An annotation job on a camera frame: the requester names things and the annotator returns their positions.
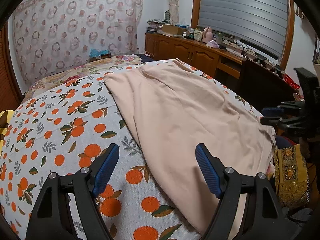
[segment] stack of clothes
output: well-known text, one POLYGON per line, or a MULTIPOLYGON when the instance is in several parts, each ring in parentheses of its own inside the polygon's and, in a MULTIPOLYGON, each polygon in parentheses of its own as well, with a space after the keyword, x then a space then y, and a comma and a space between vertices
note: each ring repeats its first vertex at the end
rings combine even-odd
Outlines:
POLYGON ((152 19, 148 20, 148 27, 147 27, 147 33, 157 33, 159 30, 162 29, 162 26, 164 24, 170 24, 170 21, 168 20, 159 20, 159 19, 152 19))

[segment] floral bedspread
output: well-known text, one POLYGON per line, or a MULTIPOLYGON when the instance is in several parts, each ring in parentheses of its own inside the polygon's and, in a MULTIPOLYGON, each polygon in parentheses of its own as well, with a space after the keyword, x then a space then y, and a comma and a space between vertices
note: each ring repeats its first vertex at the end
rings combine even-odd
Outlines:
MULTIPOLYGON (((115 240, 201 238, 152 177, 103 82, 106 74, 141 64, 95 72, 61 84, 28 100, 15 111, 0 154, 0 203, 5 219, 21 239, 26 236, 33 205, 49 173, 73 174, 89 166, 110 143, 119 145, 120 157, 96 203, 112 237, 115 240)), ((226 86, 190 68, 212 80, 235 104, 261 116, 226 86)), ((77 234, 86 239, 74 196, 69 196, 77 234)))
POLYGON ((26 96, 22 101, 22 104, 31 98, 40 95, 50 89, 53 89, 61 84, 67 82, 74 82, 79 78, 99 74, 99 72, 106 71, 108 69, 117 68, 121 69, 125 66, 141 63, 141 59, 137 55, 127 55, 127 56, 114 56, 111 58, 100 59, 86 65, 75 67, 67 71, 54 74, 45 77, 37 82, 35 82, 26 92, 26 96))

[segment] red basket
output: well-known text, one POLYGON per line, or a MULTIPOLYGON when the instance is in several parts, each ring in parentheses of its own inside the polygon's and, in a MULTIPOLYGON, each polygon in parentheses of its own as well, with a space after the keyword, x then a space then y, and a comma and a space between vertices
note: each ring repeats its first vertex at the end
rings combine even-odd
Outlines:
POLYGON ((300 86, 295 83, 287 74, 284 75, 284 81, 286 81, 294 89, 299 89, 300 86))

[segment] wall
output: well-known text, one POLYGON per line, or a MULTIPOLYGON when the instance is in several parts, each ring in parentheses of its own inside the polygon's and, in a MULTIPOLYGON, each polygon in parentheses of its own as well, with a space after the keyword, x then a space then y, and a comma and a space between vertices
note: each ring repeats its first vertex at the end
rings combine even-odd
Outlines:
POLYGON ((179 20, 181 23, 191 25, 193 0, 179 0, 179 20))
POLYGON ((314 64, 312 63, 315 42, 316 32, 310 22, 307 19, 301 19, 299 16, 295 15, 292 48, 285 72, 296 83, 299 83, 297 74, 294 70, 296 67, 304 67, 316 74, 314 64))
MULTIPOLYGON (((137 40, 138 40, 138 47, 140 48, 140 53, 145 53, 145 32, 148 26, 147 20, 164 18, 164 12, 166 10, 167 10, 166 0, 144 0, 143 11, 142 11, 141 19, 137 29, 137 40)), ((9 48, 10 48, 10 55, 11 55, 11 61, 12 61, 14 73, 16 75, 20 90, 23 94, 28 90, 28 87, 25 85, 23 78, 20 74, 20 70, 19 70, 17 59, 14 52, 13 39, 12 39, 12 17, 9 18, 8 38, 9 38, 9 48)))

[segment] wooden door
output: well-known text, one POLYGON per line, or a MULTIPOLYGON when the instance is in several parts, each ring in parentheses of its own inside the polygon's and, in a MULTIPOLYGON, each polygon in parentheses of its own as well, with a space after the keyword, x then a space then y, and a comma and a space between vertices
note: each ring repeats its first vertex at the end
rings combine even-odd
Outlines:
POLYGON ((206 49, 193 46, 189 64, 207 75, 214 77, 216 72, 219 55, 206 49))
POLYGON ((178 58, 183 62, 189 63, 191 51, 192 45, 181 41, 173 41, 172 58, 178 58))
POLYGON ((157 37, 155 60, 171 59, 172 58, 172 42, 169 38, 161 35, 157 37))
POLYGON ((151 58, 154 58, 156 47, 156 36, 151 33, 146 33, 146 53, 150 55, 151 58))

